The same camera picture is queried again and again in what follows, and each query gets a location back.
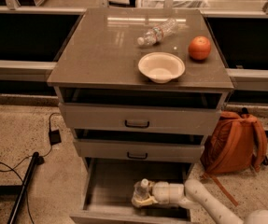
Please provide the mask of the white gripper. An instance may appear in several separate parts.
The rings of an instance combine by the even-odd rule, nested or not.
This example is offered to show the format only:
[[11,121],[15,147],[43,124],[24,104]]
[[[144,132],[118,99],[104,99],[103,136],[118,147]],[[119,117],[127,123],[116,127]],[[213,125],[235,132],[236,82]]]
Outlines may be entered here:
[[184,185],[168,182],[148,182],[148,192],[152,196],[140,200],[137,196],[133,196],[132,205],[136,208],[159,205],[179,205],[184,197]]

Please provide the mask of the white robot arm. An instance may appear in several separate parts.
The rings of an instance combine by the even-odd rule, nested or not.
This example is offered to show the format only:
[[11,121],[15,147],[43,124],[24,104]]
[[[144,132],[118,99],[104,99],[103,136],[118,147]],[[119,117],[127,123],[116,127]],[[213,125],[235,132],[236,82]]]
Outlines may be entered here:
[[256,210],[241,219],[195,179],[177,184],[153,182],[144,178],[134,184],[132,204],[137,208],[153,204],[175,204],[185,209],[201,205],[216,224],[268,224],[268,210]]

